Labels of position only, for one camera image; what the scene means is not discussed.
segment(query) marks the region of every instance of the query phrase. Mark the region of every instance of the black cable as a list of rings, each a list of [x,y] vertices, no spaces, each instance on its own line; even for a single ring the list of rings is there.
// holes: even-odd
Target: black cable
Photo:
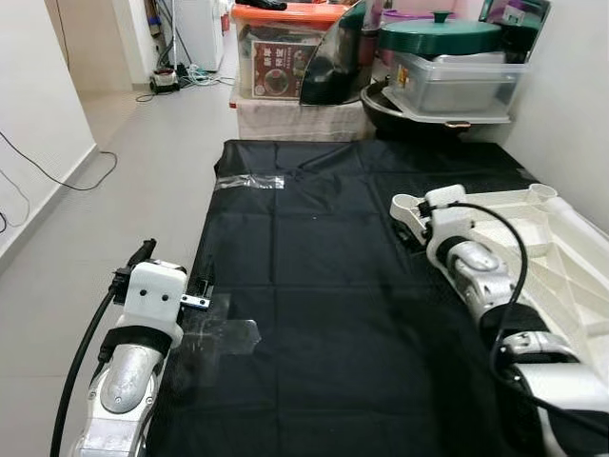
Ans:
[[[167,45],[167,47],[163,50],[163,52],[161,52],[161,55],[159,55],[159,58],[156,61],[157,68],[160,68],[161,65],[163,65],[163,61],[167,57],[169,52],[171,51],[172,45],[173,45],[173,38],[171,38],[171,41],[169,41],[169,44]]]
[[[515,386],[511,385],[510,383],[508,383],[505,379],[503,379],[501,377],[501,375],[499,374],[499,372],[497,370],[497,358],[498,358],[498,354],[500,352],[501,345],[503,342],[503,334],[505,333],[505,325],[508,321],[508,318],[512,311],[513,305],[515,305],[517,303],[518,298],[521,295],[522,288],[524,287],[524,281],[526,279],[526,273],[528,271],[528,256],[526,253],[526,246],[525,246],[524,242],[522,241],[521,236],[514,228],[514,226],[507,219],[505,219],[503,216],[501,216],[494,210],[480,206],[480,205],[475,205],[473,203],[455,202],[455,203],[450,203],[446,206],[448,208],[477,209],[478,211],[485,212],[486,214],[489,214],[489,215],[495,217],[500,222],[502,222],[507,227],[507,229],[512,233],[512,235],[516,239],[516,242],[518,243],[518,247],[521,252],[521,272],[519,274],[519,278],[516,283],[516,286],[514,287],[514,290],[512,291],[512,295],[510,296],[510,299],[507,302],[507,304],[505,304],[505,313],[501,317],[500,328],[497,332],[497,336],[495,337],[495,342],[493,343],[493,347],[492,347],[491,353],[490,353],[490,369],[491,369],[491,373],[492,373],[493,377],[502,386],[507,387],[510,390],[514,391],[519,396],[523,397],[525,400],[531,402],[533,405],[535,405],[537,407],[542,407],[545,410],[547,410],[548,412],[552,412],[552,413],[556,414],[557,416],[567,419],[568,421],[571,421],[574,424],[578,424],[579,426],[586,428],[587,430],[589,430],[593,433],[597,433],[598,435],[602,436],[603,438],[606,438],[607,437],[607,426],[599,424],[595,421],[591,421],[586,417],[582,417],[578,414],[575,414],[575,413],[572,413],[565,409],[562,409],[561,407],[557,407],[556,405],[552,405],[551,403],[548,403],[548,402],[542,400],[541,398],[536,397],[535,395],[532,395],[524,390],[520,390],[520,389],[516,388]]]
[[[89,186],[88,188],[76,188],[75,186],[71,186],[70,184],[66,184],[66,183],[62,183],[61,181],[59,181],[58,179],[53,178],[50,174],[48,174],[45,169],[43,169],[40,165],[38,165],[33,159],[30,159],[26,154],[24,154],[23,152],[21,152],[10,140],[9,138],[7,138],[7,136],[0,130],[0,136],[2,136],[2,138],[4,138],[4,141],[7,142],[7,144],[12,148],[12,150],[14,150],[15,152],[17,152],[20,156],[22,156],[24,159],[26,159],[28,162],[30,162],[32,165],[34,165],[35,167],[37,167],[40,171],[42,171],[42,173],[47,176],[53,183],[57,183],[61,186],[64,186],[68,189],[72,189],[72,190],[79,190],[79,191],[85,191],[85,190],[93,190],[99,187],[100,184],[102,184],[102,182],[114,171],[114,169],[116,169],[116,166],[118,165],[118,156],[114,153],[114,152],[110,152],[109,150],[100,150],[101,154],[108,154],[111,155],[114,158],[114,164],[112,165],[112,167],[106,172],[106,174],[104,174],[104,176],[102,176],[99,181],[97,181],[97,183],[95,183],[93,186]]]
[[[4,226],[0,228],[0,233],[4,233],[5,231],[7,231],[7,226],[9,225],[9,222],[7,221],[7,216],[4,215],[4,212],[0,212],[0,219],[2,219],[2,222],[4,223]]]
[[[68,415],[69,399],[72,395],[72,390],[74,389],[74,383],[76,382],[78,370],[83,363],[88,345],[93,338],[93,333],[95,333],[97,326],[99,326],[99,323],[102,320],[108,305],[112,301],[112,298],[114,298],[115,293],[116,286],[110,286],[104,300],[102,300],[102,303],[99,304],[99,307],[95,311],[91,322],[88,324],[87,331],[85,332],[83,339],[80,341],[80,345],[78,346],[78,349],[74,354],[74,358],[72,359],[72,363],[69,366],[68,376],[66,377],[66,382],[64,383],[64,389],[61,392],[61,399],[59,400],[59,407],[57,408],[57,415],[55,416],[53,437],[50,442],[50,457],[59,457],[61,439],[64,434],[64,425],[66,424],[66,416]]]
[[[165,9],[167,11],[163,10],[162,8],[159,8],[159,11],[161,12],[161,14],[163,14],[165,16],[165,18],[169,21],[169,24],[173,27],[173,16],[169,12],[169,7],[167,6],[167,3],[165,3],[165,0],[161,0],[161,2],[163,3],[163,6],[165,7]],[[190,54],[188,53],[187,45],[184,44],[184,40],[182,39],[182,35],[180,34],[180,31],[178,30],[178,26],[175,26],[175,34],[178,35],[178,40],[180,40],[180,43],[182,44],[182,49],[184,50],[184,53],[187,55],[188,63],[192,64],[192,59],[190,58]]]
[[[173,94],[173,92],[143,93],[142,95],[138,95],[137,97],[135,97],[135,101],[139,102],[139,103],[147,103],[147,102],[151,101],[154,97],[163,96],[163,95],[172,95],[172,94]]]
[[[66,65],[69,70],[69,51],[68,51],[68,41],[66,41],[66,31],[64,29],[64,20],[61,17],[61,8],[59,8],[59,0],[55,0],[55,5],[57,5],[57,15],[59,16],[59,26],[61,27],[61,34],[64,42],[64,49],[66,50]]]
[[[99,376],[99,373],[102,372],[102,369],[104,369],[104,365],[106,364],[106,362],[98,362],[97,363],[97,367],[95,368],[95,371],[93,371],[93,375],[91,376],[91,382],[88,384],[89,386],[91,384],[93,384],[93,381],[95,381],[95,378],[97,376]]]

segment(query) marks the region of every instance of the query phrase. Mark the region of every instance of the green lid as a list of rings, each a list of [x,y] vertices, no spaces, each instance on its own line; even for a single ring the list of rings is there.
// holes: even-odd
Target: green lid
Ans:
[[[434,19],[394,22],[381,28],[379,48],[411,54],[465,55],[497,50],[501,28],[485,22],[448,19],[449,11],[434,11]]]

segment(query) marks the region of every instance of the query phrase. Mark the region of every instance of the cable connector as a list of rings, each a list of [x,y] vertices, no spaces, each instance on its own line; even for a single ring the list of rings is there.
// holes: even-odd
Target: cable connector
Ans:
[[[419,208],[419,213],[421,214],[421,217],[431,217],[431,211],[435,209],[435,207],[431,207],[431,205],[429,205],[429,202],[427,202],[427,200],[423,200],[422,202],[420,202],[417,205],[417,208]]]

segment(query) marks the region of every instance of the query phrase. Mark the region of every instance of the electrical wire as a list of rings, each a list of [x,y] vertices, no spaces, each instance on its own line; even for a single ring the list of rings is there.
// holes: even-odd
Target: electrical wire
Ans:
[[[95,370],[93,371],[93,375],[91,376],[91,381],[90,383],[88,383],[89,387],[91,386],[91,384],[93,384],[93,381],[95,381],[95,378],[99,376],[99,373],[102,372],[102,369],[104,369],[105,366],[106,362],[100,361],[97,363],[97,367],[95,368]]]
[[[187,76],[183,76],[181,79],[194,86],[214,86],[216,84],[233,86],[233,83],[228,83],[226,80],[234,81],[235,78],[228,76],[215,76],[203,69],[200,69],[195,64],[190,64],[190,66],[187,68]]]
[[[161,54],[159,55],[159,58],[156,61],[157,68],[160,68],[163,65],[163,61],[167,57],[169,52],[171,51],[172,46],[173,46],[173,38],[171,39],[171,41],[169,41],[169,44],[165,47],[163,52],[161,52]]]
[[[138,95],[135,97],[135,101],[138,103],[147,103],[152,101],[154,97],[163,96],[163,95],[173,95],[173,92],[159,92],[159,93],[143,93],[142,95]]]
[[[99,304],[99,307],[95,311],[91,322],[88,324],[87,331],[85,331],[85,335],[80,341],[80,345],[78,346],[78,349],[74,354],[74,358],[72,359],[72,363],[69,366],[68,376],[66,377],[66,382],[64,383],[64,388],[61,392],[61,399],[59,400],[59,407],[57,408],[57,415],[55,416],[55,425],[53,427],[53,435],[50,442],[50,457],[59,457],[59,451],[61,450],[61,439],[64,434],[66,416],[68,415],[69,399],[74,389],[78,370],[83,363],[83,359],[85,358],[85,354],[87,353],[87,348],[91,342],[91,339],[93,338],[93,334],[99,326],[99,323],[101,322],[108,305],[112,301],[112,298],[114,298],[115,293],[116,287],[110,286],[108,293],[102,300],[102,303]]]
[[[68,41],[66,40],[66,30],[64,29],[64,20],[61,16],[61,8],[59,7],[59,0],[55,0],[55,5],[57,5],[57,15],[59,16],[59,27],[61,28],[61,34],[64,42],[64,49],[66,50],[66,66],[69,70],[69,51],[68,51]]]
[[[471,209],[477,209],[478,211],[485,212],[486,214],[489,214],[489,215],[495,217],[496,219],[498,219],[500,222],[502,222],[505,225],[505,227],[510,231],[510,233],[512,233],[512,235],[516,239],[516,242],[518,243],[518,247],[521,252],[521,272],[519,273],[518,281],[516,283],[516,286],[514,287],[514,290],[512,291],[512,295],[510,296],[510,299],[507,302],[507,304],[505,304],[505,312],[503,313],[503,316],[501,317],[500,328],[497,332],[497,335],[495,337],[495,342],[493,343],[493,347],[492,347],[491,353],[490,353],[489,362],[490,362],[490,370],[491,370],[493,377],[502,386],[507,387],[511,391],[517,393],[520,397],[529,401],[533,405],[535,405],[537,407],[542,407],[543,409],[547,410],[548,412],[552,412],[552,413],[556,414],[557,416],[562,417],[563,419],[566,419],[574,424],[579,425],[582,428],[586,428],[588,431],[591,431],[593,433],[596,433],[596,434],[602,436],[603,438],[606,438],[607,437],[607,426],[604,426],[596,421],[591,421],[586,417],[582,417],[576,413],[567,411],[565,409],[562,409],[561,407],[557,407],[556,405],[552,405],[551,403],[548,403],[548,402],[542,400],[541,398],[536,397],[535,395],[533,395],[531,393],[528,393],[524,390],[520,390],[520,389],[514,387],[512,384],[508,383],[500,375],[500,373],[497,369],[497,359],[498,359],[498,355],[499,355],[499,352],[502,347],[503,335],[505,334],[505,327],[506,327],[509,315],[511,314],[511,311],[513,309],[513,306],[517,303],[517,301],[522,293],[522,289],[524,288],[524,281],[526,280],[526,274],[528,271],[528,256],[526,253],[526,246],[525,246],[524,242],[522,241],[522,238],[519,235],[519,233],[517,232],[517,230],[503,216],[501,216],[494,210],[483,207],[481,205],[475,205],[473,203],[454,202],[454,203],[449,203],[448,205],[445,205],[445,206],[431,207],[431,209],[439,209],[439,208],[471,208]]]
[[[15,223],[11,222],[10,219],[8,219],[8,218],[5,221],[9,227],[13,227],[14,229],[17,229],[17,228],[23,226],[28,221],[29,212],[30,212],[30,208],[31,208],[31,202],[29,201],[28,196],[21,190],[21,188],[19,186],[17,186],[17,184],[12,179],[10,179],[2,169],[0,169],[0,174],[2,174],[5,177],[5,179],[12,184],[12,186],[17,190],[19,195],[21,195],[21,197],[26,202],[26,215],[23,217],[23,220],[20,223],[15,224]]]
[[[118,156],[114,153],[114,152],[110,152],[109,150],[100,150],[101,154],[107,154],[107,155],[111,155],[114,159],[114,163],[112,164],[112,167],[110,167],[110,169],[108,171],[106,171],[106,173],[99,179],[99,181],[97,181],[97,183],[95,183],[93,186],[89,186],[87,188],[77,188],[75,186],[71,186],[70,184],[66,184],[63,183],[61,181],[59,181],[56,178],[53,178],[50,174],[47,173],[47,171],[45,169],[43,169],[40,165],[38,165],[38,163],[36,163],[33,159],[30,159],[26,154],[24,154],[23,152],[21,152],[21,150],[19,150],[10,140],[9,138],[7,138],[7,135],[5,135],[1,130],[0,130],[0,136],[2,136],[2,138],[4,138],[4,141],[7,142],[7,144],[12,148],[12,150],[14,150],[15,152],[17,152],[21,157],[23,157],[24,159],[26,159],[28,162],[30,162],[32,165],[34,165],[35,167],[37,167],[45,176],[47,176],[53,183],[59,184],[60,186],[64,186],[68,189],[72,189],[72,190],[78,190],[78,191],[86,191],[86,190],[93,190],[93,189],[97,189],[99,187],[100,184],[102,184],[102,182],[116,169],[116,166],[118,165]]]
[[[0,228],[0,233],[4,233],[5,231],[7,231],[7,226],[9,225],[9,222],[7,221],[7,216],[4,215],[4,212],[0,212],[0,219],[2,219],[2,222],[4,223],[2,228]]]
[[[173,27],[173,16],[171,15],[171,12],[169,12],[169,7],[167,6],[167,3],[165,3],[165,0],[161,0],[161,2],[163,4],[163,7],[165,7],[165,9],[160,8],[160,5],[159,5],[159,11],[169,21],[169,25]],[[178,35],[178,40],[180,40],[180,44],[182,45],[182,49],[184,50],[184,53],[187,55],[188,63],[192,64],[192,59],[190,58],[190,53],[188,52],[188,48],[185,45],[184,40],[182,39],[182,35],[180,34],[180,31],[179,31],[177,26],[175,28],[175,33],[176,33],[176,35]]]

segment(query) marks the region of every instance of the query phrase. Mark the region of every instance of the transparent tape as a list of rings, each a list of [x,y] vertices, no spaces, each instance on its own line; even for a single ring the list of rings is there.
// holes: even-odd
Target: transparent tape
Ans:
[[[229,188],[283,189],[284,177],[261,174],[235,174],[216,180],[214,190]]]
[[[230,295],[214,294],[207,311],[185,309],[184,338],[169,359],[164,383],[181,394],[216,385],[224,355],[248,355],[261,341],[253,320],[229,319]]]

